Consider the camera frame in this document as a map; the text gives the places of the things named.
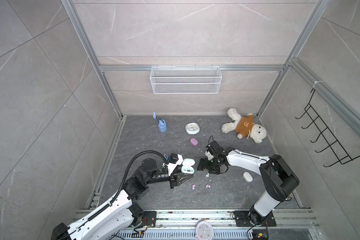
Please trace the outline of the white earbud case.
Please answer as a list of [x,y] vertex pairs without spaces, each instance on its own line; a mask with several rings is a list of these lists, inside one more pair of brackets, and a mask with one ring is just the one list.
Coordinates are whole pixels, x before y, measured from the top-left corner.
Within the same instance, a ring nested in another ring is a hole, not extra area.
[[247,183],[251,183],[253,181],[253,177],[249,172],[244,172],[243,178]]

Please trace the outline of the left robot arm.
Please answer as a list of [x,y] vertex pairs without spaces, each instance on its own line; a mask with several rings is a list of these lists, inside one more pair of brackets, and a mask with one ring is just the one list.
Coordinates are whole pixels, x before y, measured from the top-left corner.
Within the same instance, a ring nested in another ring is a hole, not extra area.
[[[135,160],[143,155],[156,155],[163,160],[159,166],[152,158],[143,160],[132,175],[129,171]],[[115,194],[88,215],[69,225],[61,223],[52,232],[53,240],[107,240],[129,226],[138,226],[144,218],[139,206],[141,199],[153,183],[169,182],[171,189],[191,179],[192,165],[184,165],[182,155],[165,157],[153,150],[143,151],[129,162],[122,182]]]

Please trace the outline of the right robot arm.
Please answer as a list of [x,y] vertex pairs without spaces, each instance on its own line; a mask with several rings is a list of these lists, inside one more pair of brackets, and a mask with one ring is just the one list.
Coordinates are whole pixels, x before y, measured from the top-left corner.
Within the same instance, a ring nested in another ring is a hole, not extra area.
[[227,169],[230,166],[240,167],[262,177],[265,192],[248,213],[254,225],[263,221],[300,184],[297,175],[279,155],[252,155],[231,147],[223,148],[217,141],[212,141],[206,146],[205,157],[200,159],[197,170],[208,170],[209,174],[219,175],[223,173],[222,165]]

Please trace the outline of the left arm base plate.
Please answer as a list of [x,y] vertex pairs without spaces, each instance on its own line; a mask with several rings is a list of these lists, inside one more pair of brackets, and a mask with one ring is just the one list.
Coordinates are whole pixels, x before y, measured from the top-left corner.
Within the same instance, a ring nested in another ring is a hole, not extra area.
[[131,227],[155,227],[157,220],[157,211],[144,211],[140,216],[133,219]]

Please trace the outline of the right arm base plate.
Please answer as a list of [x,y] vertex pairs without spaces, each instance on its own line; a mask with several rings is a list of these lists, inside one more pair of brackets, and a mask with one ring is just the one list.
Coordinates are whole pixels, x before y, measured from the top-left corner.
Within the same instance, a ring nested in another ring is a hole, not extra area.
[[273,212],[270,212],[266,217],[259,215],[256,211],[234,211],[232,214],[237,227],[276,227],[276,220]]

